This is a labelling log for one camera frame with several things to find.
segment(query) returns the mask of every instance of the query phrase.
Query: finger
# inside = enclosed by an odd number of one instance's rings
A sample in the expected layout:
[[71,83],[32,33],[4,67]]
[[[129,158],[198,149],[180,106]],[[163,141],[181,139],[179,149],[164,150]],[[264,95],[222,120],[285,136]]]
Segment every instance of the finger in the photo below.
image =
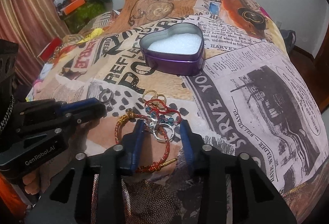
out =
[[23,183],[25,185],[30,184],[39,175],[39,169],[32,171],[31,173],[23,177]]
[[40,191],[39,177],[35,178],[30,184],[25,186],[25,191],[28,194],[37,194]]

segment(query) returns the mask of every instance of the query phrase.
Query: electrical outlet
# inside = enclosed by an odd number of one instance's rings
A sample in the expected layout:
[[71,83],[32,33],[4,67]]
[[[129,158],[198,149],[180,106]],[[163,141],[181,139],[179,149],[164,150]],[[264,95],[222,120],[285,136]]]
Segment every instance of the electrical outlet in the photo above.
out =
[[282,25],[282,23],[281,23],[281,22],[279,22],[279,21],[276,21],[276,22],[275,22],[275,24],[276,24],[276,26],[278,27],[278,29],[280,29],[280,28],[281,28],[281,25]]

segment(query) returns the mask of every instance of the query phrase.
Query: bed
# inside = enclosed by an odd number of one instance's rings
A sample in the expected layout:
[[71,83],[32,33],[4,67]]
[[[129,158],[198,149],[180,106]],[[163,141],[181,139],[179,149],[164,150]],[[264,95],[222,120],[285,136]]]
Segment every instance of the bed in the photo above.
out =
[[[180,22],[194,23],[204,34],[206,63],[196,77],[153,70],[139,49],[146,34]],[[83,41],[95,29],[101,34]],[[43,191],[79,147],[94,155],[113,146],[116,121],[127,108],[146,114],[141,98],[147,90],[164,94],[207,143],[228,154],[249,153],[298,223],[327,187],[329,150],[320,111],[279,30],[255,0],[125,0],[121,13],[100,15],[63,39],[28,100],[106,101],[107,89],[114,94],[107,117],[82,127],[83,140],[75,136],[67,151],[41,167]],[[133,127],[128,122],[122,135]],[[177,162],[124,179],[127,223],[196,223],[202,180],[188,175],[175,131],[168,159]],[[149,138],[140,164],[159,160],[164,149]],[[231,210],[228,201],[228,215]]]

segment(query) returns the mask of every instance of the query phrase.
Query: purple heart-shaped box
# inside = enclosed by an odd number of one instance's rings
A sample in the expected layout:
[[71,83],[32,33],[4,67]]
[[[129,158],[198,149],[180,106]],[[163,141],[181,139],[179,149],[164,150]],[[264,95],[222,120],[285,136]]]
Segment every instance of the purple heart-shaped box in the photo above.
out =
[[[148,49],[155,41],[186,33],[201,37],[200,47],[195,54],[164,53]],[[201,71],[205,60],[202,31],[198,26],[190,23],[174,24],[167,29],[147,34],[140,40],[139,45],[146,64],[167,74],[195,76]]]

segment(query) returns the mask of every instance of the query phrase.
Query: bedspread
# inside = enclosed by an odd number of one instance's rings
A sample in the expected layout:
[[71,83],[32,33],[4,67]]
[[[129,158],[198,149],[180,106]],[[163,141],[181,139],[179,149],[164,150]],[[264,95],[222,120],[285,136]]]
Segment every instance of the bedspread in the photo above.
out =
[[[203,31],[206,62],[195,77],[151,69],[139,49],[146,34],[181,22]],[[67,37],[34,95],[36,100],[105,101],[104,90],[113,91],[107,117],[80,130],[86,133],[87,154],[115,144],[114,127],[125,109],[146,114],[141,97],[154,89],[205,142],[224,153],[249,153],[298,222],[305,219],[328,184],[328,140],[320,111],[287,57],[279,30],[255,0],[126,0],[119,16],[104,14],[90,27],[104,32],[80,44],[83,35]],[[133,127],[128,122],[122,134]],[[197,223],[202,179],[188,174],[179,128],[175,131],[169,159],[177,157],[177,162],[152,174],[124,178],[127,223]],[[42,167],[43,189],[74,156],[75,142]],[[158,161],[164,149],[147,137],[140,164]],[[228,191],[228,223],[230,205]]]

